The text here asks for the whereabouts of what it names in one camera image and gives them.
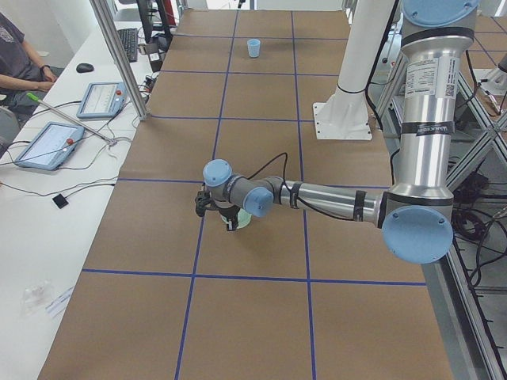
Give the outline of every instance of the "robotic arm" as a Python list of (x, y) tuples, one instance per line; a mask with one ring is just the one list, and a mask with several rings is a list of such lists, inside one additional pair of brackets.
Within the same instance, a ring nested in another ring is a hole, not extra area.
[(402, 52), (409, 64), (402, 164), (387, 192), (371, 194), (279, 177), (248, 180), (224, 160), (213, 160), (204, 168), (198, 214), (218, 210), (229, 222), (227, 229), (235, 230), (240, 207), (257, 217), (265, 216), (274, 203), (323, 211), (338, 219), (373, 223), (382, 229), (387, 247), (403, 260), (423, 264), (440, 259), (452, 243), (453, 195), (445, 177), (459, 61), (473, 43), (477, 6), (478, 0), (403, 2)]

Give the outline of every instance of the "hand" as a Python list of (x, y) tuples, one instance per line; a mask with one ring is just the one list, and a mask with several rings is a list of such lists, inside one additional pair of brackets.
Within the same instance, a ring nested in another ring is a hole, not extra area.
[(47, 92), (51, 89), (53, 85), (54, 85), (53, 82), (37, 82), (37, 89), (39, 91)]
[(54, 82), (56, 82), (56, 79), (58, 79), (58, 77), (53, 74), (53, 72), (51, 71), (51, 69), (49, 67), (46, 66), (44, 68), (44, 79), (46, 79), (49, 82), (54, 83)]

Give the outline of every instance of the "keyboard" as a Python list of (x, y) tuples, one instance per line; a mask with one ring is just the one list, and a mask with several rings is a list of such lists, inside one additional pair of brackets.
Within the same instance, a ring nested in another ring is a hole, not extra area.
[(121, 43), (124, 45), (129, 62), (137, 61), (137, 28), (126, 28), (118, 30)]

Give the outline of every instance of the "blue joint cap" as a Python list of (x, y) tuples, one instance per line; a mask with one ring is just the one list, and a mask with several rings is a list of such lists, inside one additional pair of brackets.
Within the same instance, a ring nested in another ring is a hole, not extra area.
[(273, 200), (274, 196), (267, 188), (254, 188), (246, 194), (245, 200), (243, 200), (243, 209), (258, 218), (262, 218), (271, 210)]
[(432, 263), (452, 244), (451, 223), (440, 212), (424, 206), (392, 211), (382, 225), (383, 240), (400, 259), (415, 264)]
[(479, 0), (403, 0), (403, 16), (422, 28), (450, 26), (477, 8)]
[(229, 162), (222, 159), (210, 161), (203, 170), (204, 183), (211, 188), (224, 184), (231, 175)]

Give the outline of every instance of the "white desk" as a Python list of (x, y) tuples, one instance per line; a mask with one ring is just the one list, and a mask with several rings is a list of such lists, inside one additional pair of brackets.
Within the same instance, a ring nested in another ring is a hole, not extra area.
[[(117, 28), (137, 27), (137, 23), (117, 23)], [(78, 74), (78, 63), (91, 63), (95, 70)], [(136, 80), (143, 83), (151, 74), (146, 56), (139, 54), (132, 64)], [(71, 60), (55, 83), (45, 101), (59, 105), (78, 101), (90, 82), (121, 81), (102, 38), (100, 29), (90, 37)], [(61, 108), (75, 117), (77, 105)], [(116, 137), (133, 138), (137, 124), (135, 109), (129, 104), (110, 124)], [(63, 121), (46, 112), (35, 116), (20, 132), (15, 141), (31, 140), (49, 121)], [(86, 122), (99, 128), (104, 121)], [(12, 147), (15, 158), (23, 147)], [(87, 166), (104, 142), (91, 137), (83, 141), (64, 164), (67, 167)], [(111, 178), (118, 174), (130, 144), (119, 142), (111, 149), (117, 158), (104, 151), (87, 170), (58, 170), (41, 173), (21, 169), (15, 165), (0, 166), (0, 181), (15, 187), (39, 193), (69, 188), (79, 183)], [(0, 163), (10, 160), (5, 154)], [(31, 196), (23, 192), (0, 187), (0, 378), (32, 380), (44, 364), (51, 343), (62, 320), (63, 313), (51, 319), (44, 309), (28, 317), (21, 316), (21, 297), (25, 288), (49, 279), (56, 298), (73, 287), (97, 231), (105, 207), (112, 192), (111, 186), (85, 189), (69, 199), (69, 204), (58, 209), (53, 196)]]

